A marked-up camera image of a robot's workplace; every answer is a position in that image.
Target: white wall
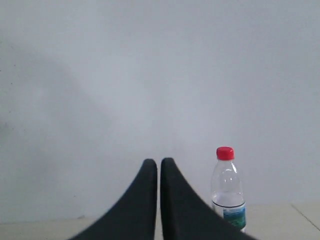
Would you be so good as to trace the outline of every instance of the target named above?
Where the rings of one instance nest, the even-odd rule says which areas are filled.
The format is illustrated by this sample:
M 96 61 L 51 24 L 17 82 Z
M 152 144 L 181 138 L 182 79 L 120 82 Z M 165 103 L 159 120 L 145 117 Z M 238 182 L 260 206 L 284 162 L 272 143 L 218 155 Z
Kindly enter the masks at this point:
M 0 222 L 100 215 L 166 156 L 206 201 L 320 198 L 317 0 L 0 1 Z

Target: black rubber shape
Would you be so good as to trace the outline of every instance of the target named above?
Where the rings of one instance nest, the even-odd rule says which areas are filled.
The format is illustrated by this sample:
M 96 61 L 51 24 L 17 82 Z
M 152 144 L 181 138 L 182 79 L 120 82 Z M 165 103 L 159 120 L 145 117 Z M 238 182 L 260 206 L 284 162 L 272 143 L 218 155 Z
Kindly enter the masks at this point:
M 144 160 L 117 203 L 71 240 L 153 240 L 157 214 L 157 165 Z
M 161 163 L 160 201 L 164 240 L 254 240 L 201 200 L 173 158 Z

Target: water bottle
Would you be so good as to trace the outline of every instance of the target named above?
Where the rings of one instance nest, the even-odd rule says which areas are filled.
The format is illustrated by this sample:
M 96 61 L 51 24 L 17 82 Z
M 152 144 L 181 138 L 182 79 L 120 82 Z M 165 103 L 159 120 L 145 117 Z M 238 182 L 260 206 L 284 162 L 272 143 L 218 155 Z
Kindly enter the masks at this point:
M 211 180 L 212 208 L 225 221 L 245 232 L 246 206 L 239 173 L 234 165 L 232 147 L 222 146 L 216 150 L 217 164 Z

